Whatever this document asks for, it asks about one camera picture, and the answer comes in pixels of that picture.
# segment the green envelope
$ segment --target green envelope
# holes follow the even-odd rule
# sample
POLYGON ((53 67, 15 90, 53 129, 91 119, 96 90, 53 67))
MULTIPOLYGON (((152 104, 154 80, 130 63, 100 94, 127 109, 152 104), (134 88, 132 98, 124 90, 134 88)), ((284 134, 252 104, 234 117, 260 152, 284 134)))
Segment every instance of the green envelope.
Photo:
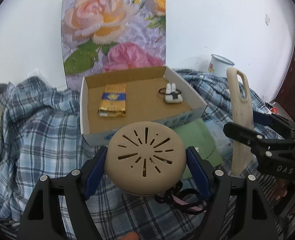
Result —
MULTIPOLYGON (((182 139, 185 148, 189 146, 198 147, 201 158, 208 160, 213 167, 223 163, 223 159, 216 149, 215 141, 201 118, 173 130, 182 139)), ((188 179, 190 177, 192 175, 186 167, 182 178, 188 179)))

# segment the yellow packaging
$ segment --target yellow packaging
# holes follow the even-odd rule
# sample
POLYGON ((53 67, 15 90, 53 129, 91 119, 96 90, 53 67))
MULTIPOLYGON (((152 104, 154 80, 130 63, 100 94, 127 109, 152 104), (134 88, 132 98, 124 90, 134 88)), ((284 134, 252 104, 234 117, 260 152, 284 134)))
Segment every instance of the yellow packaging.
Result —
POLYGON ((105 85, 98 111, 99 116, 117 117, 126 114, 126 85, 105 85))

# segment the bunny ear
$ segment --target bunny ear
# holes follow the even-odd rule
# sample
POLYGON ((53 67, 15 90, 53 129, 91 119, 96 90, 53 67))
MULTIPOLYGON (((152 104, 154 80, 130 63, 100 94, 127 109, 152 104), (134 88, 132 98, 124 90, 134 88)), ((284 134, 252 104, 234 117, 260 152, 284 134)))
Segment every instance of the bunny ear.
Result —
POLYGON ((170 83, 167 83, 166 84, 166 91, 165 91, 166 94, 169 94, 171 93, 171 84, 170 83))
POLYGON ((175 83, 172 83, 171 92, 175 92, 175 91, 176 91, 176 85, 175 85, 175 83))

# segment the round beige object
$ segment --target round beige object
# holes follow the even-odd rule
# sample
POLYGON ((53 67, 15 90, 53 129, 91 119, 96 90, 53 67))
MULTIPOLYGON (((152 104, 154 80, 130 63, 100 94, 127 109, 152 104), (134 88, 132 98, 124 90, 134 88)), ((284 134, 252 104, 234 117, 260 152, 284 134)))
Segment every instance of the round beige object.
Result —
POLYGON ((182 177, 186 154, 181 138, 155 122, 136 122, 111 138, 105 172, 132 195, 154 195, 174 186, 182 177))

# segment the human hand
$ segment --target human hand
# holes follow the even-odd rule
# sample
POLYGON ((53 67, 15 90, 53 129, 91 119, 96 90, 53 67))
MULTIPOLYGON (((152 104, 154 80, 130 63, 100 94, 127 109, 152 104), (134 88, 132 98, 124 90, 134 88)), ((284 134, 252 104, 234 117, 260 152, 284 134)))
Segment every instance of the human hand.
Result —
POLYGON ((121 237, 119 240, 140 240, 140 238, 137 233, 130 232, 127 235, 121 237))
MULTIPOLYGON (((276 200, 285 197, 287 194, 287 187, 289 185, 290 181, 286 180, 286 179, 277 179, 276 183, 274 184, 274 198, 276 200)), ((293 207, 291 208, 290 214, 294 214, 295 213, 295 204, 293 205, 293 207)))

